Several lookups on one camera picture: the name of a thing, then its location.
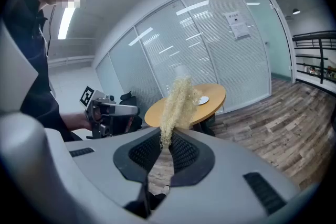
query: table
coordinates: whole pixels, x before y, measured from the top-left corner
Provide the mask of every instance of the table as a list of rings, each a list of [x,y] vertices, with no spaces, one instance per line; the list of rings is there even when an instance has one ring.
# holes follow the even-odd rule
[[[194,88],[200,90],[203,96],[209,97],[209,101],[197,107],[197,111],[192,119],[194,129],[196,131],[205,132],[203,130],[206,126],[204,120],[212,116],[223,105],[226,98],[226,91],[224,87],[219,84],[200,84],[194,86]],[[165,100],[166,98],[159,100],[147,110],[145,121],[149,126],[160,126]]]

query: white panel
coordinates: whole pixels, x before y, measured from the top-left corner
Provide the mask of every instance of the white panel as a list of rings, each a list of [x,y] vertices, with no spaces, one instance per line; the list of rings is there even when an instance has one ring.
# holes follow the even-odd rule
[[[97,76],[105,94],[114,96],[117,104],[120,102],[120,96],[124,94],[117,74],[113,68],[110,57],[106,55],[96,68]]]
[[[185,65],[192,76],[193,85],[217,83],[213,66],[192,18],[181,12],[185,6],[175,0],[136,25],[156,79],[165,96],[175,80],[174,68]]]
[[[162,98],[140,43],[129,44],[137,39],[132,29],[109,51],[113,67],[125,93],[132,91],[140,107],[140,117]]]
[[[264,45],[252,16],[242,0],[184,0],[191,10],[213,56],[221,84],[226,89],[225,111],[240,108],[270,94],[269,70]],[[250,36],[234,38],[224,16],[240,11]]]

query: door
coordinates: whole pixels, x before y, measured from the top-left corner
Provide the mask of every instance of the door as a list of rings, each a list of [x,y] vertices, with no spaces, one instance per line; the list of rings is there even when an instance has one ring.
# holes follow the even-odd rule
[[[273,78],[292,80],[291,59],[286,34],[270,0],[245,0],[266,44]]]

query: white paper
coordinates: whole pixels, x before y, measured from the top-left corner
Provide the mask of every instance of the white paper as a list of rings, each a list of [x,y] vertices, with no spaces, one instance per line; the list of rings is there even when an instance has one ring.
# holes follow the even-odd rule
[[[243,37],[250,34],[245,22],[231,25],[231,29],[233,34],[235,35],[235,38]]]
[[[243,23],[244,19],[242,18],[240,12],[237,10],[235,12],[226,12],[224,13],[227,22],[229,23],[229,25],[234,25],[234,24],[239,24],[239,23]]]

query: white plate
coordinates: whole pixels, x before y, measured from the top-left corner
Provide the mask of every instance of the white plate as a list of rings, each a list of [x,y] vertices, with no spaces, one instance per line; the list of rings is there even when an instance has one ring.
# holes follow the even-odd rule
[[[205,104],[207,101],[209,101],[209,97],[208,96],[202,96],[198,102],[198,105],[200,104]]]

